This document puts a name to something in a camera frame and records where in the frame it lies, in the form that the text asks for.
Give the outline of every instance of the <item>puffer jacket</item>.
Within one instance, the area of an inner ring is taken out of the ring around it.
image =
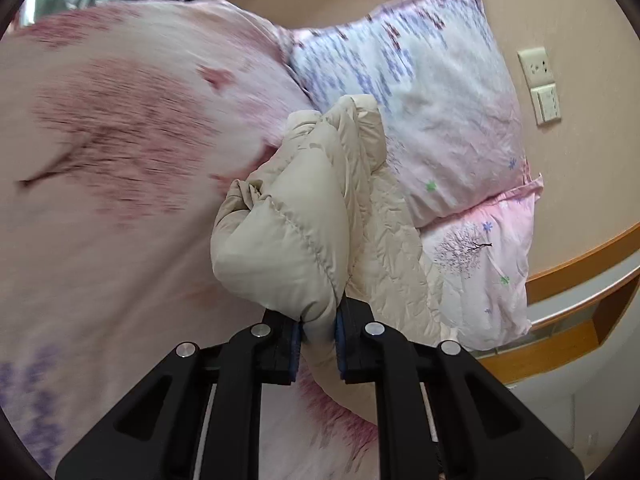
[[[450,329],[432,309],[422,248],[395,178],[375,99],[342,97],[326,114],[289,116],[284,142],[231,185],[211,237],[218,280],[236,296],[303,321],[303,356],[338,403],[374,422],[370,384],[339,379],[333,344],[343,292],[409,339]]]

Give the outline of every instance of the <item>pillow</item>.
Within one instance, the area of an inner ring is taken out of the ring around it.
[[[229,181],[310,102],[273,25],[116,4],[0,41],[0,404],[46,470],[171,348],[263,309],[213,277]]]
[[[482,0],[396,0],[291,34],[289,63],[321,112],[344,94],[380,103],[416,227],[522,182],[520,110]]]
[[[542,176],[420,232],[423,266],[443,322],[461,344],[488,350],[526,334],[533,209]]]

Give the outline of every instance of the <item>power outlet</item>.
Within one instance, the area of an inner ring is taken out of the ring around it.
[[[518,57],[529,89],[549,85],[555,81],[549,64],[549,56],[543,46],[519,50]]]

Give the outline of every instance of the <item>tree trunk print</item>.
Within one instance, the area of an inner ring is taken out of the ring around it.
[[[437,245],[434,262],[450,274],[470,278],[479,267],[480,251],[491,246],[485,243],[478,226],[464,224],[448,232]]]
[[[186,84],[151,65],[102,59],[38,97],[34,114],[66,135],[66,149],[19,181],[23,192],[70,177],[123,222],[184,207],[216,133]]]

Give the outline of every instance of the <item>white switch plate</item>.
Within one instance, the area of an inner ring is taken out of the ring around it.
[[[533,101],[533,109],[536,111],[537,124],[560,119],[560,101],[555,83],[531,90],[531,100]]]
[[[530,89],[549,85],[555,81],[545,47],[539,46],[527,50],[519,50],[518,57]]]

